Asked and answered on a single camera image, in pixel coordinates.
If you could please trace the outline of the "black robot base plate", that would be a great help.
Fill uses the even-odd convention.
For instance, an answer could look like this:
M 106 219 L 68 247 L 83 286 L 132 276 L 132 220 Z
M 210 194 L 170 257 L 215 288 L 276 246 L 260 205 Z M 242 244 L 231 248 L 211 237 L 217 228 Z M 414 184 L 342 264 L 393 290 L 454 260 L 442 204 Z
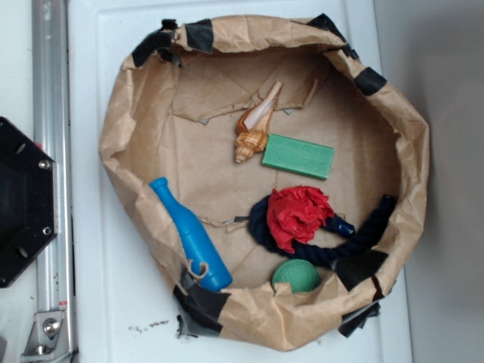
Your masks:
M 10 287 L 56 236 L 55 161 L 1 118 L 1 287 Z

